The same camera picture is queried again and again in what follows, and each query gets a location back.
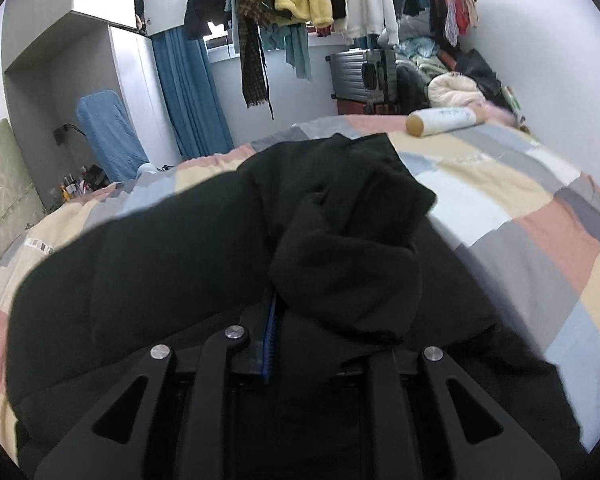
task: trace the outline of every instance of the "bed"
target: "bed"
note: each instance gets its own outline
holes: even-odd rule
[[[414,177],[438,196],[429,217],[503,320],[557,365],[592,450],[600,439],[600,187],[537,141],[499,124],[417,139],[403,116],[341,116],[295,124],[225,155],[112,184],[31,227],[0,259],[0,443],[15,460],[4,395],[11,301],[26,274],[83,232],[235,170],[277,142],[387,132]]]

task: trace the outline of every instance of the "white hoodie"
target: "white hoodie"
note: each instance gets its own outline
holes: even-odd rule
[[[389,44],[398,43],[398,23],[394,0],[346,0],[347,28],[344,37],[351,42],[367,34],[388,33]]]

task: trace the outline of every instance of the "plaid scarf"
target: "plaid scarf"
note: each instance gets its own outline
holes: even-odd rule
[[[269,101],[269,85],[268,82],[265,82],[263,73],[264,53],[258,35],[258,24],[269,25],[273,19],[271,8],[264,4],[268,1],[236,0],[242,95],[247,106],[255,106]]]

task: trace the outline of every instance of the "silver bolt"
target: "silver bolt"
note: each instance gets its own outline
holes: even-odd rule
[[[154,359],[164,359],[170,352],[171,349],[167,345],[156,345],[151,348],[150,354]]]
[[[244,327],[240,325],[231,325],[224,329],[224,335],[229,339],[240,339],[244,335]]]
[[[437,346],[427,346],[424,349],[424,357],[426,357],[429,361],[440,361],[443,355],[443,351]]]

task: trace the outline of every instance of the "window sill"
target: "window sill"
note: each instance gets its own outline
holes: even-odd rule
[[[327,45],[342,45],[345,46],[346,43],[341,34],[337,32],[332,33],[330,36],[326,38],[319,38],[316,32],[309,33],[309,48],[312,46],[327,46]],[[234,59],[236,57],[240,57],[240,54],[236,54],[234,50],[233,43],[229,45],[227,48],[226,45],[216,46],[215,48],[210,48],[207,51],[209,55],[209,63],[217,63],[219,61],[226,61],[228,59]]]

